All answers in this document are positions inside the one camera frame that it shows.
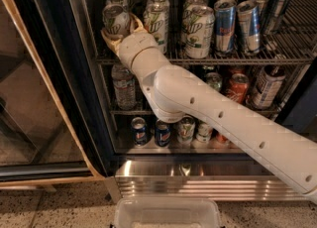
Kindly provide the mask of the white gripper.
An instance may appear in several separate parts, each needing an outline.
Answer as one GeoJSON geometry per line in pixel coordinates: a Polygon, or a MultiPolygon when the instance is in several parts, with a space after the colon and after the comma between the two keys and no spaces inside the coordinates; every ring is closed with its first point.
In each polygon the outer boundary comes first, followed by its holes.
{"type": "Polygon", "coordinates": [[[123,40],[122,35],[112,35],[103,28],[101,35],[104,42],[130,71],[157,71],[159,48],[156,40],[147,33],[143,22],[135,14],[129,13],[129,16],[131,35],[123,40]]]}

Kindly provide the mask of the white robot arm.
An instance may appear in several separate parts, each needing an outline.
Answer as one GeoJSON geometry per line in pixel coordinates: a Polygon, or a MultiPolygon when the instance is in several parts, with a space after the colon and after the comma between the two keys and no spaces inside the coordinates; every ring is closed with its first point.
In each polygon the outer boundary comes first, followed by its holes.
{"type": "Polygon", "coordinates": [[[131,15],[128,35],[103,29],[103,40],[138,80],[155,115],[175,123],[189,114],[219,131],[294,191],[317,203],[317,144],[220,94],[172,64],[131,15]]]}

